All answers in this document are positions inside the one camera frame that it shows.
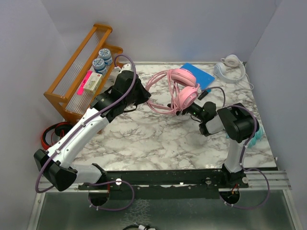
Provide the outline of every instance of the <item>orange wooden shelf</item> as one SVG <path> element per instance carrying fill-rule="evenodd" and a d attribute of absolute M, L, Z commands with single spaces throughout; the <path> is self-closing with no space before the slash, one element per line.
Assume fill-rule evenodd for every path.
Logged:
<path fill-rule="evenodd" d="M 93 60 L 98 57 L 99 50 L 108 48 L 113 58 L 116 54 L 123 52 L 122 48 L 112 46 L 106 42 L 111 32 L 111 26 L 95 24 L 49 89 L 44 93 L 44 96 L 68 122 L 75 124 L 82 117 L 92 100 L 101 92 L 111 71 L 114 69 L 113 62 L 107 67 L 107 73 L 95 94 L 89 92 L 83 92 L 82 95 L 77 94 L 77 90 L 87 71 L 91 68 Z"/>

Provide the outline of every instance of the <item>pink headphone ear cup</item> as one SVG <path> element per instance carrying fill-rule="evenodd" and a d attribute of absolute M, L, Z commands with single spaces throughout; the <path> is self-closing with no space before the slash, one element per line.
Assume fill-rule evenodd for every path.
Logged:
<path fill-rule="evenodd" d="M 171 73 L 171 79 L 183 86 L 195 86 L 196 78 L 186 69 L 174 69 Z"/>
<path fill-rule="evenodd" d="M 197 96 L 197 88 L 187 86 L 177 95 L 175 103 L 179 104 L 181 108 L 186 109 L 195 101 Z"/>

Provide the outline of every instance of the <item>pink headphones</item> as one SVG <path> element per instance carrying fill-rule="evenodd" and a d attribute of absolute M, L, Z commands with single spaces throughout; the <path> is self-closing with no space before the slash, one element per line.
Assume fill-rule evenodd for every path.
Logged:
<path fill-rule="evenodd" d="M 150 87 L 157 83 L 159 80 L 167 76 L 168 88 L 172 97 L 171 107 L 154 104 L 151 100 L 147 101 L 148 106 L 155 112 L 160 114 L 176 114 L 189 107 L 197 98 L 197 90 L 199 84 L 196 85 L 196 78 L 186 69 L 170 69 L 161 71 L 153 75 L 146 84 L 146 90 L 149 91 Z M 180 91 L 178 85 L 183 85 L 185 88 Z M 158 109 L 168 110 L 166 112 L 157 111 Z"/>

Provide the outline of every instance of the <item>blue book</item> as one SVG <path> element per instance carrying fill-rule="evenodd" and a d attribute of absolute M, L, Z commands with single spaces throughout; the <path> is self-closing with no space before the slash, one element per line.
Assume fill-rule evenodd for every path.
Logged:
<path fill-rule="evenodd" d="M 209 73 L 202 71 L 190 63 L 186 63 L 180 68 L 190 71 L 196 77 L 196 83 L 200 85 L 201 90 L 206 89 L 215 80 Z"/>

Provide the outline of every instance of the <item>marble tabletop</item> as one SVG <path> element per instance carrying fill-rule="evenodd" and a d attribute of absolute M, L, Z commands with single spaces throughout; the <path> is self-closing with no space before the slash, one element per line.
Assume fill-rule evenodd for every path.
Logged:
<path fill-rule="evenodd" d="M 180 68 L 181 65 L 137 65 L 137 73 L 143 85 L 162 70 Z M 214 65 L 195 65 L 213 74 Z M 240 70 L 230 69 L 228 77 L 240 76 Z M 226 93 L 226 105 L 242 103 L 251 110 L 261 123 L 252 92 L 244 89 L 247 82 L 227 84 L 216 80 L 210 86 L 221 86 Z M 152 99 L 159 104 L 168 104 L 170 94 L 167 80 L 161 80 L 150 89 Z M 223 95 L 212 90 L 201 101 L 223 104 Z M 209 137 L 201 135 L 198 122 L 189 115 L 170 116 L 153 112 L 146 104 L 134 112 L 122 114 L 97 134 L 79 153 L 73 163 L 97 163 L 105 170 L 177 170 L 221 168 L 227 157 L 229 139 L 225 131 Z M 275 167 L 275 161 L 266 135 L 257 144 L 247 149 L 245 167 Z"/>

